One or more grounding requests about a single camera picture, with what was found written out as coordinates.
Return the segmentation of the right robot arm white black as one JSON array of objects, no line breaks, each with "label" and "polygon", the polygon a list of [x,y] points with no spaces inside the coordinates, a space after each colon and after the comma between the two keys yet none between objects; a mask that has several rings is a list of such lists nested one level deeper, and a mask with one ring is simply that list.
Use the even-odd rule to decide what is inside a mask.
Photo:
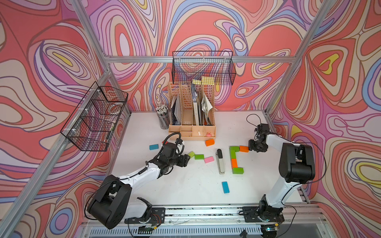
[{"label": "right robot arm white black", "polygon": [[279,151],[279,178],[257,207],[243,207],[241,214],[247,223],[283,222],[284,202],[297,188],[315,178],[313,149],[272,133],[268,124],[259,124],[256,133],[256,138],[249,140],[249,150],[266,152],[272,147]]}]

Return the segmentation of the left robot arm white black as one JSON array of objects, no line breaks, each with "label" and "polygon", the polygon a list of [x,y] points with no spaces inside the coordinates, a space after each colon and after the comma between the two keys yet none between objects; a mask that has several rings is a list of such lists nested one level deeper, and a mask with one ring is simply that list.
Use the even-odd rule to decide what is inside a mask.
[{"label": "left robot arm white black", "polygon": [[121,221],[150,222],[156,216],[152,204],[142,197],[133,199],[132,195],[149,182],[170,174],[175,166],[186,167],[190,156],[183,151],[182,143],[165,142],[140,170],[121,177],[107,176],[87,202],[85,211],[109,230]]}]

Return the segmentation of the green block carried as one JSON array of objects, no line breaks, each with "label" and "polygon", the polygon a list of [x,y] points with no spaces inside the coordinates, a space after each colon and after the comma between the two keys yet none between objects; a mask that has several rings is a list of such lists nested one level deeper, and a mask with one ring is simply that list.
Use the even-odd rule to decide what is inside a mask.
[{"label": "green block carried", "polygon": [[235,151],[230,151],[230,159],[233,160],[233,159],[237,159],[236,157],[236,152]]}]

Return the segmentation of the green block long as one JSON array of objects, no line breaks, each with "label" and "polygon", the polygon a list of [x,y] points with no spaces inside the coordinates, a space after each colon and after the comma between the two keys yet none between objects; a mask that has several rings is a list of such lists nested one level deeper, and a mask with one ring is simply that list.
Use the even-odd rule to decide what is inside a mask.
[{"label": "green block long", "polygon": [[239,152],[240,151],[240,147],[239,146],[230,146],[229,150],[230,151],[234,151],[234,152]]}]

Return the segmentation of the dark green block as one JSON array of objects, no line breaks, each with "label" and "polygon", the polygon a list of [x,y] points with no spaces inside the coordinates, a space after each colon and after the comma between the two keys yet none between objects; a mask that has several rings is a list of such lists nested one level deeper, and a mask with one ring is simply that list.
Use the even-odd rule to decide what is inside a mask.
[{"label": "dark green block", "polygon": [[244,173],[244,168],[234,167],[232,169],[232,173],[235,174],[235,175],[241,175],[241,174]]}]

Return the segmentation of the orange block front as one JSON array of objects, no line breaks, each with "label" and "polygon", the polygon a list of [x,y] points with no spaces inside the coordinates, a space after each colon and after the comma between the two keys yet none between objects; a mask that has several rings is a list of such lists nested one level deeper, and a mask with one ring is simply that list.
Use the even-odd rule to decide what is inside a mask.
[{"label": "orange block front", "polygon": [[231,167],[232,169],[238,167],[237,159],[231,159]]}]

